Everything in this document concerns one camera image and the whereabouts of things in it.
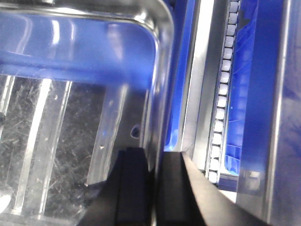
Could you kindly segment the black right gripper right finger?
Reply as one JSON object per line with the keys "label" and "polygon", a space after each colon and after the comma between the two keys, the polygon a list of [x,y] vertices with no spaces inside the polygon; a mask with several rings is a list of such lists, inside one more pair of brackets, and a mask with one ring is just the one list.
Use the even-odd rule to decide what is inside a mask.
{"label": "black right gripper right finger", "polygon": [[165,152],[158,174],[158,226],[265,226],[234,204],[184,152]]}

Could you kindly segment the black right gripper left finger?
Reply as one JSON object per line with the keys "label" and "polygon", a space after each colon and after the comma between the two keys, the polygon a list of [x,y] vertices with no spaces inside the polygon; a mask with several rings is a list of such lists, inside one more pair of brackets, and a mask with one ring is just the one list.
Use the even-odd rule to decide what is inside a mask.
{"label": "black right gripper left finger", "polygon": [[111,174],[78,225],[149,226],[152,182],[143,148],[119,151]]}

